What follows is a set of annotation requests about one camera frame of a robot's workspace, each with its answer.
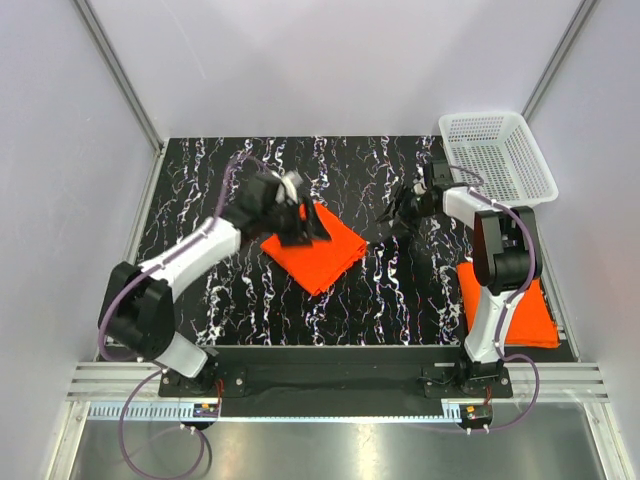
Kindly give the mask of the orange t-shirt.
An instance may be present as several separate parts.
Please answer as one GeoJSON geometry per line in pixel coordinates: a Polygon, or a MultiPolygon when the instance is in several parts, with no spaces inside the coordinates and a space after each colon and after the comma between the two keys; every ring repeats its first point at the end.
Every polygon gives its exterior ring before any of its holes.
{"type": "Polygon", "coordinates": [[[325,293],[349,268],[361,260],[367,242],[345,225],[326,206],[315,203],[319,220],[331,239],[313,240],[310,246],[284,247],[276,235],[261,250],[282,267],[312,296],[325,293]]]}
{"type": "MultiPolygon", "coordinates": [[[[467,330],[471,331],[480,302],[481,286],[471,262],[456,267],[467,330]]],[[[535,279],[516,307],[506,334],[506,345],[555,349],[560,345],[557,327],[548,311],[539,279],[535,279]]]]}

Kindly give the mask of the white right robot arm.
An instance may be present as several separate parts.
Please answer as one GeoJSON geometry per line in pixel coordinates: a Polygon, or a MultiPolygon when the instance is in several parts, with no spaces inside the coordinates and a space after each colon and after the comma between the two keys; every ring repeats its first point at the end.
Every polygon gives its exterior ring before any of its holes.
{"type": "Polygon", "coordinates": [[[430,163],[411,186],[396,189],[376,219],[400,234],[415,232],[423,218],[442,213],[472,230],[480,300],[452,374],[444,381],[470,397],[501,381],[508,328],[524,294],[542,273],[534,210],[486,197],[481,193],[484,184],[481,175],[467,168],[430,163]]]}

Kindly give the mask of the white plastic mesh basket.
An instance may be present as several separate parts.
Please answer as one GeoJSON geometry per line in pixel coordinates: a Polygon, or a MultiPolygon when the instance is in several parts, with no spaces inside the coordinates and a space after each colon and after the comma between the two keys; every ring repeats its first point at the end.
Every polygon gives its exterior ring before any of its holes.
{"type": "Polygon", "coordinates": [[[552,202],[558,188],[527,122],[517,112],[444,115],[438,122],[452,177],[509,206],[552,202]]]}

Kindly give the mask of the folded orange t-shirt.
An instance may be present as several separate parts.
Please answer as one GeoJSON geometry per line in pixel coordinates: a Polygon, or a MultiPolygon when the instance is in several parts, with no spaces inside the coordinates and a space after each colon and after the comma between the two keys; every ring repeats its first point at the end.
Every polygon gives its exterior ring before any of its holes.
{"type": "MultiPolygon", "coordinates": [[[[471,262],[456,267],[467,330],[471,331],[480,302],[481,286],[471,262]]],[[[516,307],[506,334],[506,345],[555,349],[560,345],[557,327],[548,311],[539,279],[535,279],[516,307]]]]}

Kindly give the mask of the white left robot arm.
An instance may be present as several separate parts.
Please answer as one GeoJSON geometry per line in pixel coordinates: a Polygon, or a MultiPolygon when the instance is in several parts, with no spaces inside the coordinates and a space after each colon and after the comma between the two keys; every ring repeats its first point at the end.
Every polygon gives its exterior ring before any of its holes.
{"type": "Polygon", "coordinates": [[[208,270],[262,234],[282,246],[309,247],[331,236],[311,199],[300,193],[300,175],[254,174],[232,201],[218,200],[212,216],[162,254],[111,271],[98,321],[99,338],[112,338],[136,360],[149,361],[181,377],[196,396],[214,389],[216,356],[176,329],[175,303],[208,270]]]}

